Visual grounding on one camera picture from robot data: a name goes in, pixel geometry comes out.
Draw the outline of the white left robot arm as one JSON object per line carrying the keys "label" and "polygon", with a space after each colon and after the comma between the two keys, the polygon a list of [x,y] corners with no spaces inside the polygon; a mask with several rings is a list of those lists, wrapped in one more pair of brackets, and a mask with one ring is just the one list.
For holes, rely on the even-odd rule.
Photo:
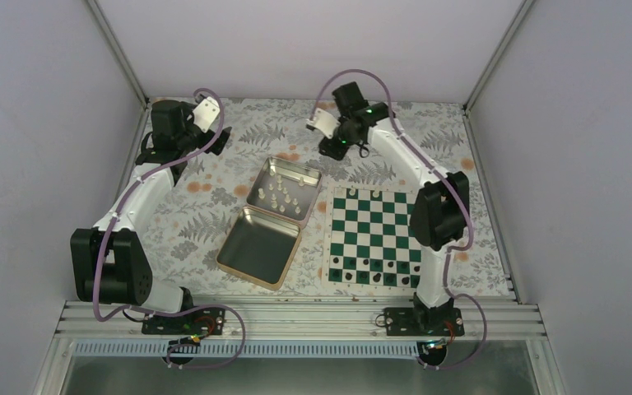
{"label": "white left robot arm", "polygon": [[151,131],[142,139],[132,175],[121,196],[91,228],[70,238],[77,297],[81,301],[120,304],[163,316],[177,333],[196,322],[189,291],[156,280],[141,238],[158,205],[178,183],[192,155],[220,155],[230,128],[215,132],[220,101],[200,95],[193,103],[161,100],[151,107]]}

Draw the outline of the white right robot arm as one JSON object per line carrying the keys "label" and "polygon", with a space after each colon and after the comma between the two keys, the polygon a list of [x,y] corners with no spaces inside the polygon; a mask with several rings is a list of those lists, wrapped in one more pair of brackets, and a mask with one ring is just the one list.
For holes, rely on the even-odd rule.
{"label": "white right robot arm", "polygon": [[408,225],[414,237],[435,253],[470,231],[469,180],[461,171],[450,173],[432,160],[404,133],[385,103],[371,104],[354,82],[332,93],[339,115],[320,108],[307,122],[323,134],[321,155],[342,160],[353,146],[373,149],[388,160],[418,191]]}

